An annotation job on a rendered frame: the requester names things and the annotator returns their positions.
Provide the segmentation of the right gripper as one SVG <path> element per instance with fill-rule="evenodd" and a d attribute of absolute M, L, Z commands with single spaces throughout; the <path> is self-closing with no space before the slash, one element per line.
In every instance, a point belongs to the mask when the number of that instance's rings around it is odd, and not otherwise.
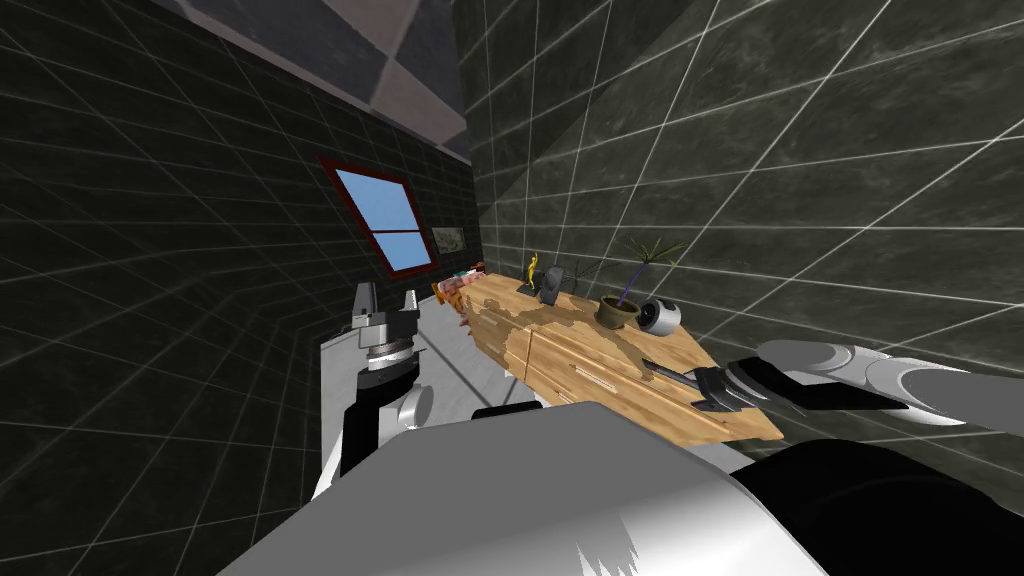
<path fill-rule="evenodd" d="M 691 405 L 702 412 L 740 412 L 754 406 L 762 395 L 754 388 L 755 380 L 743 369 L 750 359 L 737 360 L 722 367 L 698 367 L 686 373 L 666 368 L 649 359 L 644 366 L 667 378 L 697 390 L 702 397 Z"/>

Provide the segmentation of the bed with colourful cover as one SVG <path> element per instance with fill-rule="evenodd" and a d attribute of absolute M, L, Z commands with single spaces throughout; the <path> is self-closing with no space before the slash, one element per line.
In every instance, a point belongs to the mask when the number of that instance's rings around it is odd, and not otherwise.
<path fill-rule="evenodd" d="M 447 278 L 431 285 L 433 293 L 439 304 L 447 303 L 460 317 L 460 326 L 468 326 L 467 306 L 460 290 L 486 274 L 486 266 L 483 261 L 478 261 L 466 272 L 461 272 L 456 276 Z"/>

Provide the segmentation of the red framed window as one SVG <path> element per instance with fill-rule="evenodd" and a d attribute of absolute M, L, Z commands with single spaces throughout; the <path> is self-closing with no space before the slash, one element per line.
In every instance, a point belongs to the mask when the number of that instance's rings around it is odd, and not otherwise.
<path fill-rule="evenodd" d="M 317 162 L 392 279 L 439 268 L 408 181 L 319 156 Z"/>

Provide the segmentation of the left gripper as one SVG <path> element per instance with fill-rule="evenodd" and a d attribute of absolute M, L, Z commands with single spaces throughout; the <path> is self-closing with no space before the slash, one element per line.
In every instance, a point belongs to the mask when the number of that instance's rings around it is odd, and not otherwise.
<path fill-rule="evenodd" d="M 418 332 L 420 311 L 416 291 L 406 291 L 398 311 L 377 312 L 374 282 L 359 283 L 353 298 L 352 328 L 358 333 L 358 347 L 369 349 L 411 339 Z"/>

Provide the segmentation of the potted green plant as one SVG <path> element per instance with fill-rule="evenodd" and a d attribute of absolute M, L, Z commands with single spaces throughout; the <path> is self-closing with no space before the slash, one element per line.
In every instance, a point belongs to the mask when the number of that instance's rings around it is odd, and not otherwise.
<path fill-rule="evenodd" d="M 633 291 L 637 282 L 653 264 L 675 264 L 678 258 L 674 254 L 684 246 L 684 242 L 662 245 L 659 240 L 647 246 L 632 237 L 628 237 L 622 244 L 636 257 L 637 268 L 617 296 L 605 295 L 599 299 L 595 319 L 600 326 L 610 330 L 623 329 L 628 321 L 636 322 L 640 307 L 649 299 L 634 299 Z"/>

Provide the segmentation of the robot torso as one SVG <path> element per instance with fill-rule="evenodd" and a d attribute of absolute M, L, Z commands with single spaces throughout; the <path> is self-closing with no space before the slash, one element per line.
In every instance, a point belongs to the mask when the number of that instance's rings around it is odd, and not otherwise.
<path fill-rule="evenodd" d="M 219 576 L 827 576 L 700 455 L 585 402 L 404 431 Z"/>

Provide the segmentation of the white round speaker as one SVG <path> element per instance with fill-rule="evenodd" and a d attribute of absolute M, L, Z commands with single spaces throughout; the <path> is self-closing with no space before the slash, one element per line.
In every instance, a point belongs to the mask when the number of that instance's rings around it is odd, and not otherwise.
<path fill-rule="evenodd" d="M 651 297 L 640 307 L 636 323 L 642 332 L 667 337 L 681 323 L 680 308 L 672 301 Z"/>

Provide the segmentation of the wooden dresser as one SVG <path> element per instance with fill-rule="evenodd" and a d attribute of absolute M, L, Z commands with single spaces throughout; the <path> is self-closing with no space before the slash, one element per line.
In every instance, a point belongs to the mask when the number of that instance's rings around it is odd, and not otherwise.
<path fill-rule="evenodd" d="M 470 333 L 478 349 L 552 405 L 592 401 L 679 446 L 782 434 L 757 408 L 709 413 L 701 396 L 647 369 L 649 359 L 680 373 L 714 362 L 681 327 L 667 337 L 632 321 L 610 330 L 595 319 L 596 302 L 561 293 L 554 306 L 517 292 L 519 281 L 489 274 L 464 286 Z"/>

